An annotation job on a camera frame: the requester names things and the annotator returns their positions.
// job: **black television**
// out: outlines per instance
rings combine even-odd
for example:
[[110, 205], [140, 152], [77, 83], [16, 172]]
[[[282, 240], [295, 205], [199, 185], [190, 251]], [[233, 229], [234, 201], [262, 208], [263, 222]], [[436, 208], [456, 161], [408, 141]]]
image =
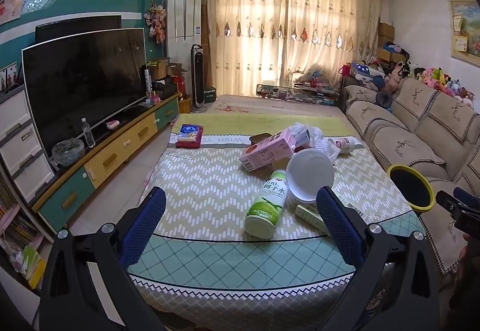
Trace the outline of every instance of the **black television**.
[[121, 25], [122, 16], [120, 15], [88, 16], [49, 22], [35, 27], [35, 43], [39, 44], [77, 33], [120, 29]]
[[34, 123], [49, 156], [52, 147], [94, 128], [146, 96], [143, 28], [80, 33], [22, 50]]

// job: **yellow ring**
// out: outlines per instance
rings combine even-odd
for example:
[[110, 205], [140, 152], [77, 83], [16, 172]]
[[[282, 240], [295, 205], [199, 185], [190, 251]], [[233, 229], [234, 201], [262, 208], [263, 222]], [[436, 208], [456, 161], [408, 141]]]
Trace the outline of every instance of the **yellow ring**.
[[433, 206], [435, 205], [434, 190], [431, 188], [431, 185], [428, 183], [427, 179], [422, 174], [420, 174], [417, 170], [412, 169], [411, 167], [405, 166], [404, 164], [393, 164], [392, 166], [390, 166], [387, 170], [388, 178], [390, 178], [390, 173], [397, 169], [408, 171], [409, 173], [416, 176], [419, 180], [421, 180], [423, 185], [428, 189], [428, 193], [430, 194], [430, 204], [426, 207], [419, 207], [418, 205], [414, 205], [407, 201], [411, 209], [413, 209], [416, 212], [423, 213], [433, 208]]

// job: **pink soap dish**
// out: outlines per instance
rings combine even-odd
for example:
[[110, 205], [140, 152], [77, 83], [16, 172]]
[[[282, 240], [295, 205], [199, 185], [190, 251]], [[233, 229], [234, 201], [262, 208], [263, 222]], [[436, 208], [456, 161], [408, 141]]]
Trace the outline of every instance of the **pink soap dish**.
[[113, 121], [109, 121], [109, 122], [106, 124], [106, 127], [107, 127], [109, 130], [114, 130], [116, 127], [118, 127], [119, 124], [120, 124], [120, 121], [118, 121], [118, 120], [113, 120]]

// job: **tv cabinet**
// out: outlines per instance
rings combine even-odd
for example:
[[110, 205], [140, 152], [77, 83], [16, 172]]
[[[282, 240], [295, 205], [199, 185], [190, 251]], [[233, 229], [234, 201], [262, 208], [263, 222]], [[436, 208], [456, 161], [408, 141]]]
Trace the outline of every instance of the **tv cabinet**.
[[121, 121], [116, 130], [46, 184], [32, 211], [54, 232], [61, 230], [123, 162], [178, 115], [178, 97], [177, 93], [156, 106], [140, 108], [141, 114]]

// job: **tower fan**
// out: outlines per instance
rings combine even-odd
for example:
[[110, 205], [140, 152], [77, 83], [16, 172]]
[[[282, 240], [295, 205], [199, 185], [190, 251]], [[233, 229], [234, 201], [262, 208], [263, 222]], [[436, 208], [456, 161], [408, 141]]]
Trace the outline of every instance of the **tower fan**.
[[191, 46], [191, 111], [198, 113], [207, 110], [205, 87], [203, 85], [203, 49], [198, 44]]

